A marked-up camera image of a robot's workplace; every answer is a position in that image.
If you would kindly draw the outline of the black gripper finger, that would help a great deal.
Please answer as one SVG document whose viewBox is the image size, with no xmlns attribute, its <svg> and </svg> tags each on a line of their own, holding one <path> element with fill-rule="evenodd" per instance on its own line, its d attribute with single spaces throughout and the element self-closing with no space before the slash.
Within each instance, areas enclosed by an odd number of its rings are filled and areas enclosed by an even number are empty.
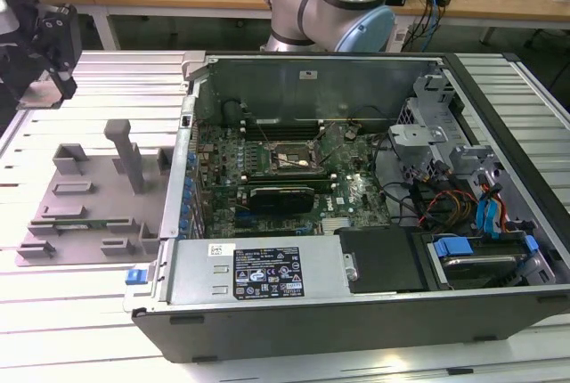
<svg viewBox="0 0 570 383">
<path fill-rule="evenodd" d="M 52 101 L 70 100 L 77 91 L 77 84 L 72 77 L 71 69 L 57 70 L 54 67 L 48 69 L 53 86 L 49 97 Z"/>
</svg>

